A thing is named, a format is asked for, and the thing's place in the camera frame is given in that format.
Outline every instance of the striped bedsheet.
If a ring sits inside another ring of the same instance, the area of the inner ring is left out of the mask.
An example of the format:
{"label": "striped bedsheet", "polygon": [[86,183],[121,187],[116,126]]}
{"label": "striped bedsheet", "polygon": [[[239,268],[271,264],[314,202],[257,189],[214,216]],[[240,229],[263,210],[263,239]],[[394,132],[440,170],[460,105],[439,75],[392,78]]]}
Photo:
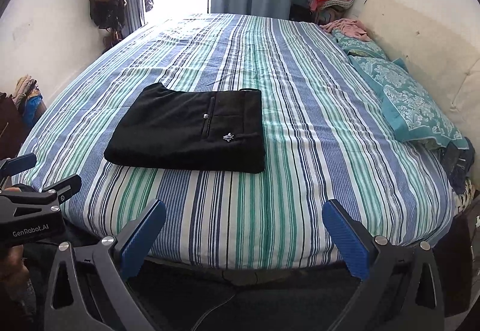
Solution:
{"label": "striped bedsheet", "polygon": [[[118,121],[144,87],[262,91],[261,174],[143,169],[103,158]],[[401,144],[377,98],[316,25],[264,17],[193,15],[146,25],[66,88],[21,153],[35,168],[14,182],[35,189],[78,173],[62,206],[98,236],[116,234],[154,198],[167,221],[151,255],[230,269],[325,265],[338,253],[322,223],[337,198],[371,234],[394,244],[435,242],[453,218],[437,158]]]}

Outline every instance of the cream upholstered headboard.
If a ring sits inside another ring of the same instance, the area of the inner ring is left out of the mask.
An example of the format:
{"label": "cream upholstered headboard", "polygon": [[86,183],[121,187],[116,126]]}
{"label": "cream upholstered headboard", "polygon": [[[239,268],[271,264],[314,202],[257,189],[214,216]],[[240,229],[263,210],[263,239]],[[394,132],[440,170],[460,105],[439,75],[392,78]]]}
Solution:
{"label": "cream upholstered headboard", "polygon": [[472,179],[480,188],[480,51],[439,22],[391,0],[367,0],[359,19],[391,60],[405,61],[472,141],[477,151]]}

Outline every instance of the blue gripper pad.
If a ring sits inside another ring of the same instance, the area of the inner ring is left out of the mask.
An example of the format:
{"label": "blue gripper pad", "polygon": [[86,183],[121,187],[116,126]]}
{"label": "blue gripper pad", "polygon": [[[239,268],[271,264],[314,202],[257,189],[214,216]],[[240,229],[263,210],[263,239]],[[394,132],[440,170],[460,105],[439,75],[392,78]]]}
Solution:
{"label": "blue gripper pad", "polygon": [[156,200],[154,205],[151,206],[145,214],[142,212],[137,220],[129,223],[135,224],[136,227],[126,240],[119,254],[119,274],[124,281],[129,277],[136,276],[140,271],[143,260],[148,255],[148,251],[152,248],[155,239],[165,224],[166,216],[167,210],[165,204]]}
{"label": "blue gripper pad", "polygon": [[37,164],[37,157],[34,153],[27,153],[23,156],[18,156],[8,160],[3,169],[3,175],[14,176],[23,171],[32,169]]}
{"label": "blue gripper pad", "polygon": [[377,255],[373,237],[360,222],[349,216],[337,200],[323,205],[322,219],[351,275],[366,280]]}

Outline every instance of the floral pillowcase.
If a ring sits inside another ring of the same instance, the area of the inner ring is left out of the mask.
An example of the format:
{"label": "floral pillowcase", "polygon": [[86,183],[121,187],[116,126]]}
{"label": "floral pillowcase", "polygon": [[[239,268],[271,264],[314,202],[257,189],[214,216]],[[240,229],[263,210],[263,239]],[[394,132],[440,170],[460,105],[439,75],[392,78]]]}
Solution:
{"label": "floral pillowcase", "polygon": [[346,54],[361,57],[376,57],[388,60],[385,52],[373,41],[360,41],[356,38],[347,37],[346,35],[342,34],[339,29],[333,29],[332,36]]}
{"label": "floral pillowcase", "polygon": [[457,127],[403,68],[378,58],[349,58],[380,98],[382,114],[398,141],[420,141],[429,148],[446,147],[452,142],[459,149],[468,149]]}

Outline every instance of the silver emblem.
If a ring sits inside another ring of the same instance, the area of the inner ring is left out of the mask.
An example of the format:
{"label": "silver emblem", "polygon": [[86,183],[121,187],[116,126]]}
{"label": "silver emblem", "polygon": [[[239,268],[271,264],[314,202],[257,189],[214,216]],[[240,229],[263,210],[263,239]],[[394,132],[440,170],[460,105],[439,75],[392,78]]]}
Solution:
{"label": "silver emblem", "polygon": [[230,142],[233,140],[235,135],[229,133],[229,134],[226,134],[225,136],[223,136],[223,139],[226,141],[226,142]]}

